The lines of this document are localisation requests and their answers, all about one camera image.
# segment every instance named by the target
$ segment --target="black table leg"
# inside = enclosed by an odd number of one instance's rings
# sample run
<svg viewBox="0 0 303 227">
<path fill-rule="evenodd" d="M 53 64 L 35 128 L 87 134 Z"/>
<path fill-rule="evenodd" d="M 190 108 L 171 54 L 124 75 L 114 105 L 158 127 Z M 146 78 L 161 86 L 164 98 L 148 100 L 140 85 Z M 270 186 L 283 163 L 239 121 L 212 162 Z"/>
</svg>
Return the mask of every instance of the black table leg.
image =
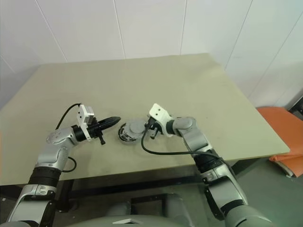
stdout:
<svg viewBox="0 0 303 227">
<path fill-rule="evenodd" d="M 66 180 L 63 182 L 60 195 L 56 203 L 56 208 L 59 212 L 68 212 L 73 206 L 70 203 L 70 192 L 73 183 L 74 180 Z"/>
<path fill-rule="evenodd" d="M 237 177 L 245 175 L 247 172 L 258 166 L 262 162 L 266 162 L 268 157 L 258 157 L 237 161 L 232 169 Z"/>
<path fill-rule="evenodd" d="M 22 191 L 22 188 L 16 185 L 3 185 L 0 187 L 1 197 L 17 199 Z"/>
</svg>

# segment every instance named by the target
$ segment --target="wall panel seam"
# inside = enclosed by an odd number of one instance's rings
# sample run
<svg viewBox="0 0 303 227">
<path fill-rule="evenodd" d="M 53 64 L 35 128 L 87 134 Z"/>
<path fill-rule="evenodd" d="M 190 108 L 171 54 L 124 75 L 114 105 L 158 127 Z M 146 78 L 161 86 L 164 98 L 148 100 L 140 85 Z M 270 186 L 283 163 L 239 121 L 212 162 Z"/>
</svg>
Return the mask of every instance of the wall panel seam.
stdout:
<svg viewBox="0 0 303 227">
<path fill-rule="evenodd" d="M 122 45 L 123 56 L 124 56 L 124 59 L 126 59 L 124 43 L 123 43 L 122 33 L 121 33 L 121 27 L 120 27 L 120 22 L 119 22 L 119 18 L 118 18 L 117 7 L 116 7 L 116 1 L 113 0 L 113 3 L 114 3 L 114 7 L 115 7 L 115 14 L 116 14 L 116 20 L 117 20 L 117 25 L 118 25 L 118 30 L 119 30 L 119 35 L 120 35 L 120 40 L 121 40 L 121 45 Z"/>
<path fill-rule="evenodd" d="M 233 47 L 232 47 L 232 51 L 231 51 L 231 53 L 230 53 L 230 55 L 229 55 L 229 57 L 228 57 L 228 60 L 227 60 L 227 63 L 226 63 L 226 65 L 225 65 L 224 69 L 227 68 L 227 65 L 228 65 L 228 63 L 229 63 L 229 61 L 230 61 L 230 59 L 231 59 L 231 57 L 232 57 L 233 51 L 234 51 L 234 49 L 235 49 L 235 47 L 236 47 L 237 41 L 238 41 L 238 39 L 239 39 L 239 37 L 240 37 L 240 34 L 241 34 L 242 29 L 243 29 L 243 27 L 244 27 L 246 18 L 247 18 L 247 16 L 248 16 L 249 11 L 250 11 L 250 7 L 251 7 L 251 5 L 252 5 L 252 2 L 253 2 L 253 0 L 251 0 L 250 6 L 249 6 L 248 9 L 247 9 L 245 18 L 243 19 L 243 22 L 242 22 L 241 28 L 240 28 L 240 30 L 239 30 L 238 36 L 237 36 L 236 41 L 235 41 L 235 43 L 234 43 L 234 45 L 233 45 Z"/>
<path fill-rule="evenodd" d="M 185 27 L 186 9 L 187 9 L 187 0 L 185 0 L 185 6 L 184 6 L 183 25 L 182 25 L 182 34 L 181 34 L 181 42 L 180 42 L 180 52 L 179 52 L 179 55 L 181 55 L 181 53 L 182 53 L 182 44 L 183 44 L 183 35 L 184 35 L 184 27 Z"/>
<path fill-rule="evenodd" d="M 0 55 L 0 58 L 4 61 L 5 64 L 9 67 L 9 69 L 15 74 L 16 72 L 13 70 L 13 68 L 8 64 L 8 62 L 4 59 L 2 55 Z"/>
<path fill-rule="evenodd" d="M 42 9 L 41 9 L 39 3 L 38 3 L 38 1 L 35 0 L 35 2 L 36 2 L 36 5 L 38 6 L 38 9 L 39 9 L 39 11 L 40 11 L 40 13 L 41 13 L 41 15 L 42 15 L 42 17 L 43 17 L 43 19 L 44 19 L 44 21 L 45 21 L 47 27 L 48 27 L 48 29 L 50 30 L 50 32 L 51 32 L 51 34 L 52 34 L 52 37 L 53 37 L 55 43 L 57 44 L 57 46 L 58 46 L 58 48 L 59 48 L 61 54 L 63 55 L 63 57 L 64 57 L 64 59 L 65 59 L 65 62 L 68 62 L 68 60 L 67 60 L 67 58 L 66 58 L 66 56 L 65 56 L 65 54 L 64 54 L 64 51 L 63 51 L 63 49 L 61 48 L 61 46 L 59 45 L 59 42 L 58 42 L 57 38 L 55 37 L 55 35 L 54 35 L 54 33 L 53 33 L 53 31 L 52 31 L 50 25 L 48 24 L 48 21 L 47 21 L 45 15 L 44 15 L 44 13 L 43 13 L 43 11 L 42 11 Z"/>
<path fill-rule="evenodd" d="M 260 84 L 261 80 L 264 78 L 265 74 L 267 73 L 267 71 L 269 70 L 270 66 L 273 64 L 274 60 L 276 59 L 276 57 L 278 56 L 278 54 L 280 53 L 282 47 L 284 46 L 284 44 L 286 43 L 288 37 L 290 36 L 290 34 L 293 32 L 294 27 L 297 25 L 300 17 L 302 16 L 303 11 L 301 12 L 301 14 L 299 15 L 298 19 L 296 20 L 294 26 L 292 27 L 292 29 L 290 30 L 290 32 L 288 33 L 287 37 L 285 38 L 285 40 L 283 41 L 283 43 L 281 44 L 280 48 L 278 49 L 278 51 L 276 52 L 275 56 L 273 57 L 273 59 L 271 60 L 271 62 L 269 63 L 269 65 L 267 66 L 267 68 L 265 69 L 264 73 L 262 74 L 261 78 L 259 79 L 259 81 L 257 82 L 256 86 L 254 87 L 254 89 L 252 90 L 252 92 L 248 95 L 248 98 L 252 95 L 252 93 L 257 89 L 257 86 Z"/>
</svg>

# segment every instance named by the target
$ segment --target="gray floor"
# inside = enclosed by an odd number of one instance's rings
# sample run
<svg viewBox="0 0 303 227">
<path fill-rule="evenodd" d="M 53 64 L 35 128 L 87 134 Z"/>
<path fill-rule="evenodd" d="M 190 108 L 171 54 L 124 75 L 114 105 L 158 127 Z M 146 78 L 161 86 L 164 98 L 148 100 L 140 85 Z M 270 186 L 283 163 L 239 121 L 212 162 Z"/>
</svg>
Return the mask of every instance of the gray floor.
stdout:
<svg viewBox="0 0 303 227">
<path fill-rule="evenodd" d="M 286 178 L 284 173 L 274 164 L 260 164 L 249 173 L 239 178 L 250 205 L 260 210 L 271 219 L 277 227 L 303 226 L 303 177 Z M 79 200 L 79 208 L 68 213 L 56 213 L 54 227 L 63 227 L 101 217 L 107 208 L 116 202 L 127 201 L 134 197 L 165 192 L 181 195 L 196 227 L 223 227 L 207 206 L 204 195 L 200 192 L 202 185 L 187 184 L 163 187 L 136 192 L 124 192 L 110 195 L 86 197 Z M 9 199 L 0 202 L 0 221 L 5 220 L 13 202 Z M 160 214 L 160 203 L 142 203 L 137 205 L 140 214 Z"/>
</svg>

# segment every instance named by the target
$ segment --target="black cable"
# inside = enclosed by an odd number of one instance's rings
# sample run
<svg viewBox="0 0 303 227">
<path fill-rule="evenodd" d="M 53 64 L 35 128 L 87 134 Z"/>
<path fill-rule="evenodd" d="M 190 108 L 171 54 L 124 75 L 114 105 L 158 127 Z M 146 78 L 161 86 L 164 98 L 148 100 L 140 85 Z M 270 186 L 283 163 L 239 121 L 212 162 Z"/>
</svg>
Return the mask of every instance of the black cable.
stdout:
<svg viewBox="0 0 303 227">
<path fill-rule="evenodd" d="M 66 116 L 66 114 L 67 114 L 74 106 L 80 106 L 80 105 L 81 105 L 81 103 L 75 103 L 74 105 L 71 105 L 71 106 L 65 111 L 65 113 L 64 113 L 63 116 L 61 117 L 61 119 L 60 119 L 60 121 L 59 121 L 59 123 L 58 123 L 58 125 L 57 125 L 57 127 L 56 127 L 56 130 L 60 127 L 60 125 L 61 125 L 63 119 L 64 119 L 65 116 Z"/>
<path fill-rule="evenodd" d="M 63 119 L 64 119 L 65 116 L 66 116 L 66 114 L 67 114 L 74 106 L 80 106 L 80 105 L 81 105 L 81 103 L 75 103 L 74 105 L 71 105 L 71 106 L 65 111 L 65 113 L 63 114 L 63 116 L 61 117 L 61 119 L 60 119 L 60 121 L 59 121 L 59 123 L 58 123 L 58 125 L 57 125 L 57 127 L 56 127 L 55 130 L 59 129 L 59 127 L 60 127 L 60 125 L 61 125 Z M 70 172 L 74 171 L 74 170 L 76 169 L 76 167 L 77 167 L 77 162 L 76 162 L 76 160 L 75 160 L 74 158 L 68 156 L 68 159 L 70 159 L 71 161 L 74 162 L 74 167 L 73 167 L 72 169 L 70 169 L 70 170 L 62 170 L 63 173 L 70 173 Z"/>
<path fill-rule="evenodd" d="M 153 154 L 153 155 L 206 155 L 206 156 L 212 156 L 215 158 L 220 159 L 223 163 L 225 163 L 227 165 L 227 167 L 229 168 L 230 172 L 232 173 L 233 176 L 235 176 L 233 169 L 230 167 L 230 165 L 221 157 L 211 154 L 211 153 L 206 153 L 206 152 L 201 152 L 201 151 L 180 151 L 180 152 L 156 152 L 156 151 L 151 151 L 148 150 L 145 146 L 144 146 L 144 138 L 146 136 L 146 133 L 148 131 L 148 129 L 150 128 L 150 126 L 153 124 L 153 120 L 149 120 L 147 125 L 145 126 L 145 131 L 144 134 L 141 138 L 141 146 L 143 148 L 143 150 L 145 150 L 146 152 Z"/>
<path fill-rule="evenodd" d="M 68 156 L 68 159 L 70 159 L 71 161 L 74 162 L 74 167 L 72 169 L 70 169 L 70 170 L 62 170 L 63 173 L 70 173 L 70 172 L 74 171 L 77 168 L 77 162 L 76 162 L 76 160 L 74 158 L 72 158 L 72 157 L 69 157 L 69 156 Z"/>
<path fill-rule="evenodd" d="M 201 151 L 156 152 L 156 151 L 148 150 L 144 146 L 144 138 L 145 138 L 145 135 L 146 135 L 148 129 L 150 128 L 150 125 L 151 125 L 150 123 L 146 125 L 144 134 L 141 138 L 141 146 L 142 146 L 143 150 L 145 150 L 146 152 L 148 152 L 150 154 L 153 154 L 153 155 L 193 155 L 193 154 L 195 154 L 195 155 L 207 155 L 207 156 L 213 156 L 213 157 L 219 158 L 217 155 L 205 153 L 205 152 L 201 152 Z"/>
</svg>

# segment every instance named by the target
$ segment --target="orange cushion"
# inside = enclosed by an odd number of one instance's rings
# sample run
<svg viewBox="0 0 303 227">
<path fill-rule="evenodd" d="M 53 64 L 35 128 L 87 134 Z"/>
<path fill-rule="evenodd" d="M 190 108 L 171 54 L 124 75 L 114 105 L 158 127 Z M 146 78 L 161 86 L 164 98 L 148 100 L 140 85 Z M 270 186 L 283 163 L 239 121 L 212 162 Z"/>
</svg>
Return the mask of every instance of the orange cushion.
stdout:
<svg viewBox="0 0 303 227">
<path fill-rule="evenodd" d="M 257 110 L 290 148 L 289 153 L 274 155 L 270 160 L 280 161 L 303 156 L 303 121 L 282 107 L 261 107 Z"/>
<path fill-rule="evenodd" d="M 287 166 L 296 177 L 303 174 L 303 156 L 284 159 L 280 162 Z"/>
</svg>

